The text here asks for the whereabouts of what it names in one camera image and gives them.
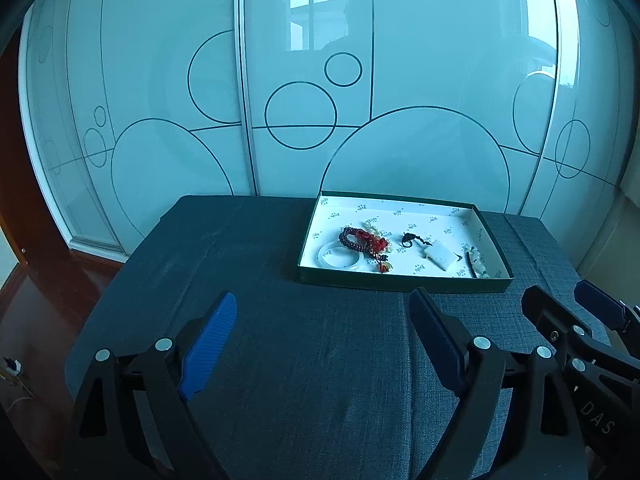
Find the red tassel gold pendant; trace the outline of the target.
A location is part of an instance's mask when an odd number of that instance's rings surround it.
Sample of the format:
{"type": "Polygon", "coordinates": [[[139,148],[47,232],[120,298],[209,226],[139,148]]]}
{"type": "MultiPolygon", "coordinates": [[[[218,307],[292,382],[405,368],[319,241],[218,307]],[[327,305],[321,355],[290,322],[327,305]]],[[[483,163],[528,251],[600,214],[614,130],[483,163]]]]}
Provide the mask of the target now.
{"type": "Polygon", "coordinates": [[[387,255],[390,244],[386,238],[365,229],[356,229],[355,237],[358,250],[375,262],[378,273],[385,274],[392,270],[387,255]]]}

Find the white glass wardrobe doors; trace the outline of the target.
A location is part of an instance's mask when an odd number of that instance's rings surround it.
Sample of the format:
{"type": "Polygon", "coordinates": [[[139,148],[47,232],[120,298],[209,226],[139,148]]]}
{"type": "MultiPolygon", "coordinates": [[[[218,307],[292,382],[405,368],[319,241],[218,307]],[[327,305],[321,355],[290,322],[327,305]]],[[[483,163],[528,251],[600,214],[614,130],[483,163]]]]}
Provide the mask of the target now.
{"type": "Polygon", "coordinates": [[[614,0],[35,0],[18,91],[76,248],[128,256],[186,195],[345,191],[534,217],[580,263],[638,68],[614,0]]]}

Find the dark grey fabric cover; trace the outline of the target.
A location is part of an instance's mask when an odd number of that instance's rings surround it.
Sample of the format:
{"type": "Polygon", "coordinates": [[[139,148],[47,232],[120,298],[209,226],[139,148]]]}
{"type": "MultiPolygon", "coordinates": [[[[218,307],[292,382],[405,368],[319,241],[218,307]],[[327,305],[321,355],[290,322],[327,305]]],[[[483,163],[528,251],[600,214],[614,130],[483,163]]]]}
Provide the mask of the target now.
{"type": "Polygon", "coordinates": [[[176,338],[223,293],[228,341],[189,403],[233,479],[413,479],[457,405],[416,334],[408,292],[305,284],[310,198],[186,196],[93,308],[65,363],[78,393],[100,350],[176,338]]]}

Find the dark cord white jade pendant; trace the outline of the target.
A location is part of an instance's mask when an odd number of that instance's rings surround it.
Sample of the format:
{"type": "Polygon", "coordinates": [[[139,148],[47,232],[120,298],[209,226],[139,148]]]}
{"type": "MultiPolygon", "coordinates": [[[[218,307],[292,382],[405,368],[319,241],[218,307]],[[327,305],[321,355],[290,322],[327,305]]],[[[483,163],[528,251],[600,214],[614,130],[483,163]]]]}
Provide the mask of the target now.
{"type": "Polygon", "coordinates": [[[410,248],[413,243],[417,242],[421,245],[424,253],[424,258],[434,263],[440,270],[447,271],[454,263],[459,262],[462,257],[449,248],[447,248],[439,240],[433,240],[430,242],[419,235],[407,232],[400,240],[400,244],[403,248],[410,248]]]}

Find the green shallow jewelry box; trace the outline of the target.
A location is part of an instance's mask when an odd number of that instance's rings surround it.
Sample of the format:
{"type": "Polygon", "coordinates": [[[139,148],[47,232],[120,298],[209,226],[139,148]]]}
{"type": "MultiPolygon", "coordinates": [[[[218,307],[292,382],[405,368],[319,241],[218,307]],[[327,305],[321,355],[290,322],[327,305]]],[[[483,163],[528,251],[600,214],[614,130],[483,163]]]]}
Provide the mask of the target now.
{"type": "Polygon", "coordinates": [[[322,192],[297,263],[309,284],[405,292],[504,292],[514,279],[476,206],[322,192]]]}

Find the white jade bangle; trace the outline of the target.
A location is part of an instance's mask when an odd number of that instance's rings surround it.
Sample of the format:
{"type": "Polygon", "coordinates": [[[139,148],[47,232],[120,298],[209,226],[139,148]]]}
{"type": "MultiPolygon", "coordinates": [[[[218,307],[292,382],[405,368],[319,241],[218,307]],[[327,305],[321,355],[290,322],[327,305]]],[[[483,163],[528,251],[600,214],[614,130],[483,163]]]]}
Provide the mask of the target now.
{"type": "Polygon", "coordinates": [[[363,254],[344,246],[341,242],[329,242],[323,245],[317,254],[318,266],[335,271],[356,270],[363,254]]]}

